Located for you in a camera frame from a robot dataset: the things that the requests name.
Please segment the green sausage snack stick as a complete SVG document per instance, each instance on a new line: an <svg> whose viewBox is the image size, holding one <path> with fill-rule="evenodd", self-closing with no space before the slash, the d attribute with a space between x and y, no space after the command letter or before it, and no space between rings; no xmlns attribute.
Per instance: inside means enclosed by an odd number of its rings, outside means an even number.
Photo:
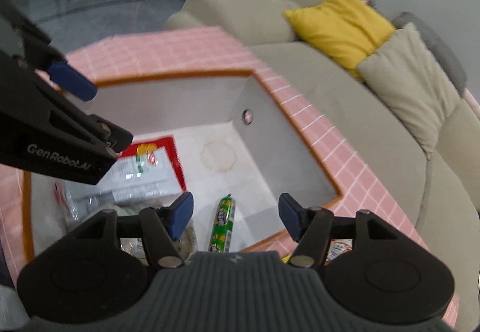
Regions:
<svg viewBox="0 0 480 332"><path fill-rule="evenodd" d="M210 252L228 252L233 234L235 201L227 194L217 205L208 250Z"/></svg>

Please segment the white snack pouch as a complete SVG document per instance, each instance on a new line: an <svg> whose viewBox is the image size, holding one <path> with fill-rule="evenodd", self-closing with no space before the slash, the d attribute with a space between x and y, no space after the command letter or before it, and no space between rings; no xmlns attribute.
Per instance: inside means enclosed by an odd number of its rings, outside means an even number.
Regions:
<svg viewBox="0 0 480 332"><path fill-rule="evenodd" d="M107 205L123 206L181 193L166 182L134 185L120 173L119 160L96 185L58 180L55 190L58 202L75 221Z"/></svg>

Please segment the red noodle snack bag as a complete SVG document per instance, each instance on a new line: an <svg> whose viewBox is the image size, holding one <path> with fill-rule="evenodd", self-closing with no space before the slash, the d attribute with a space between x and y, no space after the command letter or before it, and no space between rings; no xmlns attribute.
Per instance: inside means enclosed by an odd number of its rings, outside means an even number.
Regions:
<svg viewBox="0 0 480 332"><path fill-rule="evenodd" d="M352 249L352 239L333 239L330 241L329 250L325 259L325 265L331 263L340 255Z"/></svg>

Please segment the yellow snack packet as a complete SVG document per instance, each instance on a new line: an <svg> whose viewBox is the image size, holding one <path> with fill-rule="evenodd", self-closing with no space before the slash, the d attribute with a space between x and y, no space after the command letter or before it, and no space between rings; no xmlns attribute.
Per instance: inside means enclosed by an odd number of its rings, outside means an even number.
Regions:
<svg viewBox="0 0 480 332"><path fill-rule="evenodd" d="M292 257L292 255L289 254L289 255L286 255L286 256L282 257L281 260L282 260L283 263L288 263L291 257Z"/></svg>

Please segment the red snack bag in box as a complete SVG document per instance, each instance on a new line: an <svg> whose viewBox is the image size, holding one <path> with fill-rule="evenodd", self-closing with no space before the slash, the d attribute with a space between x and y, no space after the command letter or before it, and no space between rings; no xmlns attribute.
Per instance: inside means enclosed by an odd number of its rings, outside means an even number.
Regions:
<svg viewBox="0 0 480 332"><path fill-rule="evenodd" d="M167 183L187 191L182 165L172 135L134 142L120 154L120 173L134 185Z"/></svg>

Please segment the orange cardboard box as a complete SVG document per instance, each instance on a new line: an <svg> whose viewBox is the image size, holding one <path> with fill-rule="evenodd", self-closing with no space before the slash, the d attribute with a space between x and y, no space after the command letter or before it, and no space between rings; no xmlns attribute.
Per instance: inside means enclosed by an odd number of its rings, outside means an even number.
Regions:
<svg viewBox="0 0 480 332"><path fill-rule="evenodd" d="M278 199L333 206L342 191L278 99L256 76L215 72L103 86L79 107L130 131L136 142L172 137L179 178L193 194L193 229L209 243L217 203L236 203L232 251L250 251L284 226Z"/></svg>

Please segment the beige sofa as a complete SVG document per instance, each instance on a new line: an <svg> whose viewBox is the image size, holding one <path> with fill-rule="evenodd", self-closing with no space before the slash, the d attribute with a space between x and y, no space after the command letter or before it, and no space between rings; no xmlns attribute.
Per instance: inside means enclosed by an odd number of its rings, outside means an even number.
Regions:
<svg viewBox="0 0 480 332"><path fill-rule="evenodd" d="M166 29L219 26L264 63L261 76L320 155L344 197L339 216L366 208L423 240L451 270L455 328L479 325L479 118L467 93L426 156L366 85L302 41L284 11L325 0L186 0Z"/></svg>

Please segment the beige cushion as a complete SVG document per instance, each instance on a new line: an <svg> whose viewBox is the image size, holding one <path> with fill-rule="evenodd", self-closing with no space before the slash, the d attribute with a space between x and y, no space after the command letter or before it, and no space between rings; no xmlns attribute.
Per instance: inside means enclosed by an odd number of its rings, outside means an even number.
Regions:
<svg viewBox="0 0 480 332"><path fill-rule="evenodd" d="M413 23L397 29L357 66L366 85L394 113L426 156L439 142L447 118L460 104L453 83Z"/></svg>

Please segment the yellow cushion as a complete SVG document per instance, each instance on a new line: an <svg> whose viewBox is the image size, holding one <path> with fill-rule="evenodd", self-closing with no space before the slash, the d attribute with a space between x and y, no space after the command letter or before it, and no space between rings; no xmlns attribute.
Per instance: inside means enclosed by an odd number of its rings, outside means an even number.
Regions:
<svg viewBox="0 0 480 332"><path fill-rule="evenodd" d="M296 35L324 53L358 82L358 65L395 32L391 22L361 0L325 0L284 11Z"/></svg>

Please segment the grey cushion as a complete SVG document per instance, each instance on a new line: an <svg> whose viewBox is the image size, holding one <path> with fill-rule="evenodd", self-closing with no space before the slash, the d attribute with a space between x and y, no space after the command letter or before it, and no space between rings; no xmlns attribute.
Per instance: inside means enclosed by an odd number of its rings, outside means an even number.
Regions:
<svg viewBox="0 0 480 332"><path fill-rule="evenodd" d="M456 88L459 96L464 97L467 76L460 61L452 49L434 32L434 30L411 12L403 11L391 23L401 29L406 24L413 23L421 35L427 49L433 54L442 70L446 73L451 83Z"/></svg>

